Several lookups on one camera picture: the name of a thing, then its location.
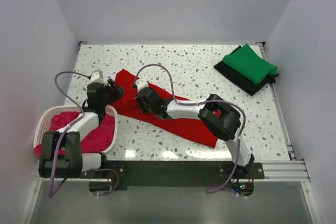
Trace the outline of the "red t shirt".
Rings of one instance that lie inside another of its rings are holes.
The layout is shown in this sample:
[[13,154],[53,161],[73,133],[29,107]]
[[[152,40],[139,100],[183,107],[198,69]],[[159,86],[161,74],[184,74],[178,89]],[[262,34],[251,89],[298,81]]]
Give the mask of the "red t shirt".
[[134,78],[135,76],[125,69],[122,69],[116,74],[114,80],[115,83],[124,88],[123,98],[115,103],[112,103],[112,106],[119,114],[140,121],[148,122],[170,133],[198,144],[206,145],[211,148],[216,146],[217,138],[200,120],[162,120],[152,113],[144,114],[140,108],[139,103],[135,100],[137,91],[132,87]]

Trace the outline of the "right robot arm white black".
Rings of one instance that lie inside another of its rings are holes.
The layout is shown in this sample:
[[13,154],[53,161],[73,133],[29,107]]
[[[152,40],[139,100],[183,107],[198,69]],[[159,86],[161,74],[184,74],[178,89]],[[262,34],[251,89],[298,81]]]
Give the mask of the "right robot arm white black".
[[254,155],[243,139],[246,116],[233,103],[211,94],[206,100],[182,101],[164,99],[150,87],[138,90],[135,97],[144,113],[161,120],[200,120],[217,139],[225,142],[234,163],[234,173],[246,178],[253,171]]

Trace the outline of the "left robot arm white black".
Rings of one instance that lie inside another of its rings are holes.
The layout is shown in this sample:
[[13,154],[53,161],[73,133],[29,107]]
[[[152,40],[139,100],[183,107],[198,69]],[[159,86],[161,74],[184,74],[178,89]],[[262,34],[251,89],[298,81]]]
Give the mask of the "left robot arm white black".
[[114,138],[115,113],[109,115],[111,103],[123,97],[124,89],[112,79],[91,81],[87,99],[79,115],[66,126],[43,134],[38,172],[43,178],[78,178],[88,170],[97,178],[108,174],[109,165],[103,162],[102,152],[83,153],[82,141],[100,126],[108,126],[109,137]]

